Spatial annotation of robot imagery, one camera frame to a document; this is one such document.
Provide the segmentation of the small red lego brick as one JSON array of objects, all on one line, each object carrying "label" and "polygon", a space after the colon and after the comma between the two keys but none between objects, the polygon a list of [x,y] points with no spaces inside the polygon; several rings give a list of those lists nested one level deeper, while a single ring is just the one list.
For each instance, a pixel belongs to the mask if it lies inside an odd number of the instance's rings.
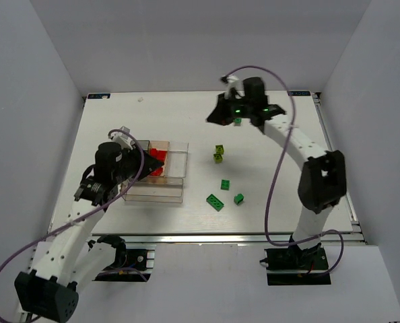
[{"label": "small red lego brick", "polygon": [[158,150],[157,150],[157,149],[155,149],[155,148],[151,148],[151,149],[150,149],[150,155],[151,155],[152,157],[157,156],[157,153],[158,153]]}]

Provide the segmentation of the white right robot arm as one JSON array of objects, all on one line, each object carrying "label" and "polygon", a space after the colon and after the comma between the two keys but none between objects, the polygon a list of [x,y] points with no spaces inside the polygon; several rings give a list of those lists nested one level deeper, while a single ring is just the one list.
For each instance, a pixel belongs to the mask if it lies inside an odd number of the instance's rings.
[{"label": "white right robot arm", "polygon": [[236,89],[236,76],[223,76],[221,81],[226,91],[218,95],[207,121],[226,126],[237,118],[247,119],[282,148],[283,157],[289,156],[296,163],[301,171],[298,197],[302,210],[286,246],[302,252],[316,250],[330,213],[347,192],[342,152],[328,151],[315,143],[296,127],[294,115],[269,103],[260,77],[243,80],[243,94]]}]

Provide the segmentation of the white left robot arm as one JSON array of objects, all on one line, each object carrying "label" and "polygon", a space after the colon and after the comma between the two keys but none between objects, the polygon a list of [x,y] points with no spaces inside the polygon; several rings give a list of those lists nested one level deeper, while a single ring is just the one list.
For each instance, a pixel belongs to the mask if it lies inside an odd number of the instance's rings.
[{"label": "white left robot arm", "polygon": [[140,146],[123,147],[117,142],[98,146],[94,163],[84,172],[74,194],[66,223],[56,229],[46,254],[28,272],[20,272],[14,286],[20,305],[53,322],[67,322],[79,293],[105,268],[125,261],[125,241],[118,236],[98,239],[84,258],[79,254],[119,186],[136,183],[163,166]]}]

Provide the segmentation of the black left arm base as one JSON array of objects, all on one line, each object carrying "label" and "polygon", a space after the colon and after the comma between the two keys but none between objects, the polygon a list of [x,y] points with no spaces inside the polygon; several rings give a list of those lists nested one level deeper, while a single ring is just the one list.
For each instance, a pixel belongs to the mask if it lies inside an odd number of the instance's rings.
[{"label": "black left arm base", "polygon": [[115,249],[114,262],[107,266],[95,281],[147,282],[154,267],[155,250],[127,247],[126,241],[116,235],[100,236],[88,241],[90,251],[96,243],[110,244]]}]

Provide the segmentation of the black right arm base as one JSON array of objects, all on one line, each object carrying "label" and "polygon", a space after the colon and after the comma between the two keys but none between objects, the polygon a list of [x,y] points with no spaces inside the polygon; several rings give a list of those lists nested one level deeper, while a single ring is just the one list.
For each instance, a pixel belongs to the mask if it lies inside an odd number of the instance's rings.
[{"label": "black right arm base", "polygon": [[321,243],[305,250],[298,245],[265,249],[259,264],[266,269],[268,286],[331,284],[329,263]]}]

